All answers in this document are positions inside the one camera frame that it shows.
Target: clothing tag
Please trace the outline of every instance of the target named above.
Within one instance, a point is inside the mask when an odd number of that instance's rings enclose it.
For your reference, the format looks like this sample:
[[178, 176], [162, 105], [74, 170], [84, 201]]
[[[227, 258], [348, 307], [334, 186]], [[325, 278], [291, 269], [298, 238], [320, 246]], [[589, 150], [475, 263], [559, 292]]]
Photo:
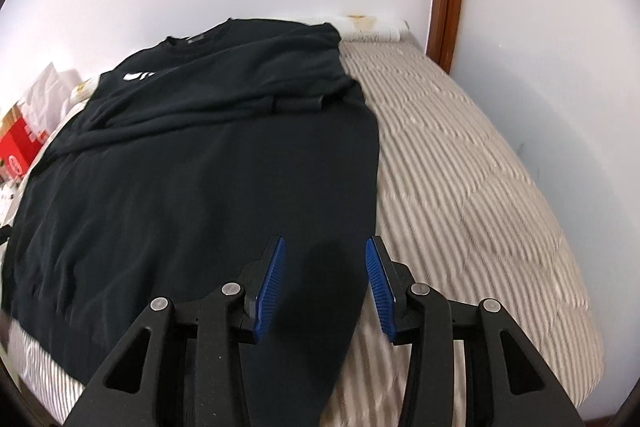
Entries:
[[199, 40], [202, 40], [204, 38], [204, 33], [201, 33], [200, 35], [196, 35], [194, 37], [191, 37], [189, 39], [187, 39], [187, 44], [193, 44], [194, 42], [198, 42]]

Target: beige striped bedding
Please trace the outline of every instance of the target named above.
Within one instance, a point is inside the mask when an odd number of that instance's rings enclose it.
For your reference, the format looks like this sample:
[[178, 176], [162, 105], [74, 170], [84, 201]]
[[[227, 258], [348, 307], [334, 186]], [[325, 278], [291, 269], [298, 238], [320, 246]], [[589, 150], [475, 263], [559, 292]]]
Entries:
[[[582, 402], [603, 372], [602, 345], [574, 256], [514, 153], [465, 93], [410, 44], [344, 42], [344, 67], [380, 126], [377, 232], [392, 258], [450, 299], [494, 297]], [[9, 352], [63, 421], [82, 392], [18, 324]], [[409, 349], [380, 331], [370, 293], [322, 427], [398, 423]], [[455, 426], [464, 425], [456, 346]]]

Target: white print on shirt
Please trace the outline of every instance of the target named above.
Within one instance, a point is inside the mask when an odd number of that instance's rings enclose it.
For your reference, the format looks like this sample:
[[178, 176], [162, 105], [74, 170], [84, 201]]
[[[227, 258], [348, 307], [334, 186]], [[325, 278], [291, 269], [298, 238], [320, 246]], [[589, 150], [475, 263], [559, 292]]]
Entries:
[[143, 78], [151, 76], [152, 74], [155, 74], [155, 73], [127, 73], [125, 76], [122, 77], [122, 79], [123, 80], [142, 80]]

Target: silver screw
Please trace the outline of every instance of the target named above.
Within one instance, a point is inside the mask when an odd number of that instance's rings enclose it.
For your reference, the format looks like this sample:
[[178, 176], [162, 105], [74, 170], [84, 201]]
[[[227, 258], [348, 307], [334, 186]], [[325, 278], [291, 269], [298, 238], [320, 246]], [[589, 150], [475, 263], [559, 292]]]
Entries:
[[414, 282], [411, 285], [411, 291], [416, 295], [428, 295], [431, 288], [429, 288], [429, 285], [424, 282]]
[[499, 312], [500, 308], [502, 308], [502, 306], [500, 306], [500, 302], [495, 299], [487, 299], [482, 303], [482, 307], [492, 313]]
[[169, 301], [164, 297], [156, 297], [151, 301], [151, 309], [155, 312], [164, 310], [169, 305]]
[[240, 292], [240, 285], [237, 282], [228, 282], [222, 286], [222, 293], [225, 295], [236, 295]]

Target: red box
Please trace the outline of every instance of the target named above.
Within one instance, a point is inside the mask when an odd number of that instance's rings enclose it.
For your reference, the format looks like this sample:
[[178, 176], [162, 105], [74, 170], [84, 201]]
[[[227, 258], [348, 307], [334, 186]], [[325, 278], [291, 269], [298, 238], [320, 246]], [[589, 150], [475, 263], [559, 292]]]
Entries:
[[17, 105], [2, 118], [0, 125], [0, 158], [7, 172], [22, 178], [42, 148], [46, 136], [37, 136], [27, 125]]

